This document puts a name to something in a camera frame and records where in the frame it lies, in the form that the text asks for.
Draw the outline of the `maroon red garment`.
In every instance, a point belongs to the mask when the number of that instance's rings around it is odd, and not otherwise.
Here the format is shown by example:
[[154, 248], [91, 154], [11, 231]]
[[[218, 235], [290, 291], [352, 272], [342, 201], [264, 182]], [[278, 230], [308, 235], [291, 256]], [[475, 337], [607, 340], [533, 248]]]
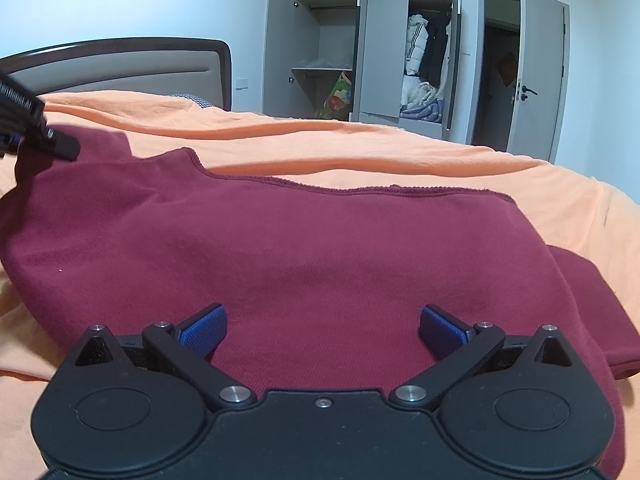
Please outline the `maroon red garment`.
[[[71, 128], [71, 162], [23, 144], [1, 261], [66, 352], [32, 413], [51, 479], [606, 479], [624, 462], [606, 334], [634, 332], [586, 260], [510, 197], [468, 188], [329, 190], [212, 174]], [[142, 330], [211, 304], [210, 364], [256, 393], [208, 408], [151, 370]], [[390, 393], [438, 359], [428, 304], [506, 333], [437, 408]]]

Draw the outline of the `pile of white blue clothes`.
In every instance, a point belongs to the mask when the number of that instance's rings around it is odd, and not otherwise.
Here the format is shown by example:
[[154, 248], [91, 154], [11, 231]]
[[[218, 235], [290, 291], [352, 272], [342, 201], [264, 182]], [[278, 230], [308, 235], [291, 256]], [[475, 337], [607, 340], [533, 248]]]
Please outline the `pile of white blue clothes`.
[[440, 124], [444, 105], [442, 89], [433, 87], [428, 81], [417, 76], [402, 78], [399, 114], [401, 118]]

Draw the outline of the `dark hanging clothes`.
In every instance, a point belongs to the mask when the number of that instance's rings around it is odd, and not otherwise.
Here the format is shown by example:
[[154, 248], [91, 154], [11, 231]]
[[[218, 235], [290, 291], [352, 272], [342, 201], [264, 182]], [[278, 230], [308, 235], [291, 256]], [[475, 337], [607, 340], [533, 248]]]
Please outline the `dark hanging clothes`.
[[427, 40], [419, 68], [419, 77], [435, 88], [440, 86], [442, 79], [442, 63], [449, 39], [447, 26], [450, 21], [449, 11], [432, 14], [427, 18]]

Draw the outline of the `orange bed sheet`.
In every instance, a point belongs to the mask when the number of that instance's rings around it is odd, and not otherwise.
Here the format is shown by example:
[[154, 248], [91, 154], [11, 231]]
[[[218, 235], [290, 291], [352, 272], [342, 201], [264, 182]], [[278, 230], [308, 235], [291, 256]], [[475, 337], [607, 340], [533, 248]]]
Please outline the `orange bed sheet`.
[[639, 208], [617, 188], [572, 170], [393, 127], [272, 119], [140, 92], [51, 93], [46, 104], [49, 116], [66, 125], [125, 133], [138, 156], [193, 148], [213, 172], [322, 188], [398, 184], [503, 192], [547, 243], [590, 260], [629, 317], [639, 316]]

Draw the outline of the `checkered blue white pillow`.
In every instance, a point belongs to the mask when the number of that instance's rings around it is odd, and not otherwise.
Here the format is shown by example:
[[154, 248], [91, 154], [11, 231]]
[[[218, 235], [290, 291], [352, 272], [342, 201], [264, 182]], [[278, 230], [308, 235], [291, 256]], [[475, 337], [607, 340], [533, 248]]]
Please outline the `checkered blue white pillow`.
[[171, 97], [191, 101], [195, 104], [198, 104], [198, 106], [201, 108], [216, 107], [216, 104], [213, 104], [206, 99], [201, 98], [200, 96], [194, 96], [194, 94], [174, 93], [171, 95]]

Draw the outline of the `dark brown padded headboard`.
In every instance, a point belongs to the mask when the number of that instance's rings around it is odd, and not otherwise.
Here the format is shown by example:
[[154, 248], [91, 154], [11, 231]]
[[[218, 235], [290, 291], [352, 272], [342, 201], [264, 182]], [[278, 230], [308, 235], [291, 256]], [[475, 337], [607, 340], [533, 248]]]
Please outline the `dark brown padded headboard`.
[[38, 94], [98, 90], [188, 94], [227, 112], [232, 107], [231, 51], [221, 40], [79, 41], [6, 56], [1, 69]]

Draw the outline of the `grey room door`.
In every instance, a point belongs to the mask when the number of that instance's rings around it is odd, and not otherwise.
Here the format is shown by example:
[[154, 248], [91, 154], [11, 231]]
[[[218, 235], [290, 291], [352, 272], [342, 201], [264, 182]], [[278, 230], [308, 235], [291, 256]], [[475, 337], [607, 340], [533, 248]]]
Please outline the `grey room door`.
[[552, 159], [566, 72], [566, 5], [559, 0], [521, 0], [518, 76], [508, 152]]

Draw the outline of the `colourful bag in wardrobe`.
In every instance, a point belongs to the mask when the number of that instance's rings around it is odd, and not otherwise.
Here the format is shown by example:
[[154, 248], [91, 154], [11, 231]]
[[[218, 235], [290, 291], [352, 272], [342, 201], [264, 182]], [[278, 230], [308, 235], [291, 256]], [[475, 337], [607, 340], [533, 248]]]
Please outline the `colourful bag in wardrobe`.
[[352, 111], [352, 78], [341, 72], [334, 85], [318, 110], [317, 117], [326, 120], [347, 120]]

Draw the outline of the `white hanging jacket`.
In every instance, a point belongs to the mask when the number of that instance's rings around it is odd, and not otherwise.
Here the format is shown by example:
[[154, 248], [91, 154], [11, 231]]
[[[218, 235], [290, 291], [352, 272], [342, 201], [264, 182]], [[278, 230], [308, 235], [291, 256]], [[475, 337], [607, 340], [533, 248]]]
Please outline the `white hanging jacket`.
[[416, 76], [420, 72], [428, 41], [427, 25], [428, 21], [422, 14], [408, 18], [405, 48], [405, 73], [408, 76]]

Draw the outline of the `grey wardrobe with open doors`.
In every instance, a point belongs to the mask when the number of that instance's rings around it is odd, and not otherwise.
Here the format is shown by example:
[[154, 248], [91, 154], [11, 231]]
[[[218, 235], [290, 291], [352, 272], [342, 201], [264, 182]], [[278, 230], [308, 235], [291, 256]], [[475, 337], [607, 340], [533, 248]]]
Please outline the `grey wardrobe with open doors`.
[[[442, 122], [401, 118], [408, 18], [449, 11]], [[462, 0], [267, 0], [262, 110], [318, 118], [341, 72], [352, 78], [351, 122], [404, 128], [446, 140], [454, 119]]]

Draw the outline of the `white wall socket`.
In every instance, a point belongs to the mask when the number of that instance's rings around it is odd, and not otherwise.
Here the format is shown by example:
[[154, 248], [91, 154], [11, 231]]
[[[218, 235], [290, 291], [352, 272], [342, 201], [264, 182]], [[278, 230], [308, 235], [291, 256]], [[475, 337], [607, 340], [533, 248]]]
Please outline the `white wall socket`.
[[235, 81], [236, 90], [244, 90], [248, 88], [248, 80], [246, 78], [238, 78]]

